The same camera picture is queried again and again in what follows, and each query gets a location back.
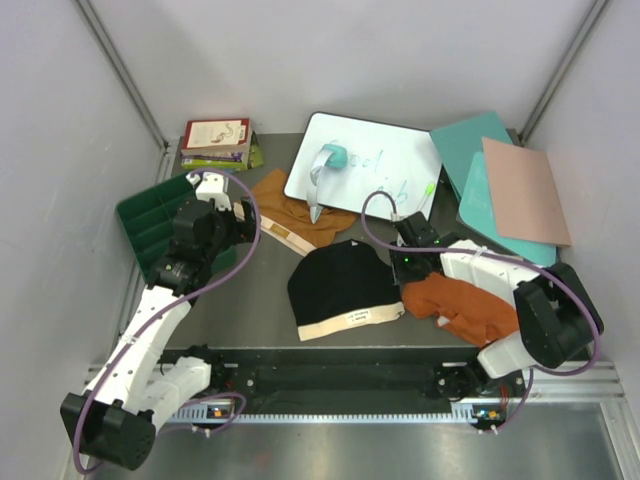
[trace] hat label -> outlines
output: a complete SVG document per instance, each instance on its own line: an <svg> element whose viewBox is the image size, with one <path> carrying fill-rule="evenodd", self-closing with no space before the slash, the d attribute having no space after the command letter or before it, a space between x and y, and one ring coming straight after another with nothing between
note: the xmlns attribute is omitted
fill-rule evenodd
<svg viewBox="0 0 640 480"><path fill-rule="evenodd" d="M364 310L356 310L354 312L349 313L346 318L347 318L348 325L365 323L371 320L371 310L369 310L368 308Z"/></svg>

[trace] orange fabric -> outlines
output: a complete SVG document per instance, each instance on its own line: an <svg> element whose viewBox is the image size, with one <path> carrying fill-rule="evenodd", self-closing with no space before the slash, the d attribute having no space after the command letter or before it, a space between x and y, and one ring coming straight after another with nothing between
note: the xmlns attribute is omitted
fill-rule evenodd
<svg viewBox="0 0 640 480"><path fill-rule="evenodd" d="M449 323L442 328L478 347L519 329L516 311L507 302L475 285L437 273L407 284L402 301L417 318L446 317Z"/></svg>
<svg viewBox="0 0 640 480"><path fill-rule="evenodd" d="M309 205L287 198L284 186L287 174L275 169L251 190L258 200L260 213L300 235L315 247L326 247L333 242L336 233L346 230L357 220L355 213L324 208L318 221L311 223Z"/></svg>

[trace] stack of books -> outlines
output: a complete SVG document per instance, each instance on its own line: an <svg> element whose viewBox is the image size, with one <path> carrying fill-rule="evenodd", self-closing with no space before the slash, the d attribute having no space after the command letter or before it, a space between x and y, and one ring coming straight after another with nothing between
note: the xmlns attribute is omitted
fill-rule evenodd
<svg viewBox="0 0 640 480"><path fill-rule="evenodd" d="M187 170L214 167L242 172L264 164L248 118L188 122L180 156Z"/></svg>

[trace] white board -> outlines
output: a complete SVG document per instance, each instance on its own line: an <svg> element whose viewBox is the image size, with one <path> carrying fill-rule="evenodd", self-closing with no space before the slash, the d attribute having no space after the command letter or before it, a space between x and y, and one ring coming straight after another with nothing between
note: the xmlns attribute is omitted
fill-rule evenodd
<svg viewBox="0 0 640 480"><path fill-rule="evenodd" d="M342 170L323 169L320 205L360 212L371 192L384 190L394 198L400 215L410 215L422 203L429 184L438 185L442 163L429 132L314 113L287 180L286 196L306 201L311 165L328 143L346 148L349 159ZM422 209L427 218L434 197L435 189ZM368 215L387 220L390 212L389 201L381 195L367 208Z"/></svg>

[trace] green plastic tray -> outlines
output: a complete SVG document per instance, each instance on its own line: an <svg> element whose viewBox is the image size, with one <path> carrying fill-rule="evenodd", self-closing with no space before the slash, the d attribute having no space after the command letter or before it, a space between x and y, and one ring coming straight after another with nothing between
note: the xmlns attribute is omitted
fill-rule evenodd
<svg viewBox="0 0 640 480"><path fill-rule="evenodd" d="M173 217L187 198L195 198L187 174L170 178L132 197L116 207L120 224L133 248L133 253L146 282L151 267L169 248L173 234ZM211 270L217 273L236 263L236 250L231 247L216 258Z"/></svg>

